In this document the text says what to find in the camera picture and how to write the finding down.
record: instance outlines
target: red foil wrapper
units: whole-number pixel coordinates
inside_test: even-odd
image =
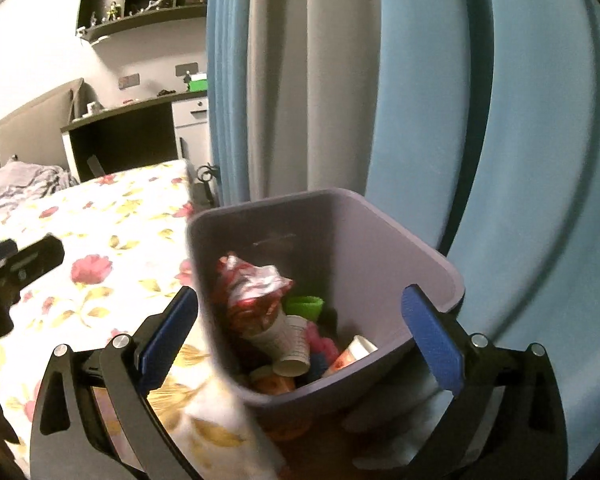
[[[245,335],[265,331],[281,308],[280,299],[293,280],[280,276],[275,266],[256,267],[230,253],[218,261],[214,302],[227,307],[232,330]]]

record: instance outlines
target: curtain fold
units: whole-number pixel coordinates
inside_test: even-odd
[[[600,441],[600,6],[492,2],[488,124],[448,254],[466,285],[458,321],[499,346],[547,348],[574,474]],[[347,421],[400,434],[365,468],[408,463],[450,400],[416,356],[390,381]]]
[[[364,193],[379,18],[379,0],[251,0],[252,199],[333,186]]]
[[[456,192],[469,109],[466,0],[381,1],[366,198],[437,247]]]
[[[250,0],[208,0],[209,127],[222,204],[249,199],[247,38]]]

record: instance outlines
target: bed frame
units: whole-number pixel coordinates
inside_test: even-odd
[[[84,80],[69,81],[0,120],[0,167],[18,160],[68,170],[60,128],[82,116]]]

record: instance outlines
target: white wall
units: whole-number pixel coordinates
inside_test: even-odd
[[[5,0],[0,4],[0,119],[40,94],[83,77],[105,107],[160,90],[184,90],[174,66],[206,72],[206,19],[147,25],[95,46],[75,37],[80,0]],[[118,78],[140,73],[140,86]]]

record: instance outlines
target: cabinet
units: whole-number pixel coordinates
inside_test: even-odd
[[[96,156],[105,173],[174,158],[196,168],[211,162],[206,91],[181,92],[131,103],[74,121],[60,129],[69,169],[80,181],[93,178]]]
[[[178,157],[196,169],[212,163],[208,108],[206,97],[171,104]]]

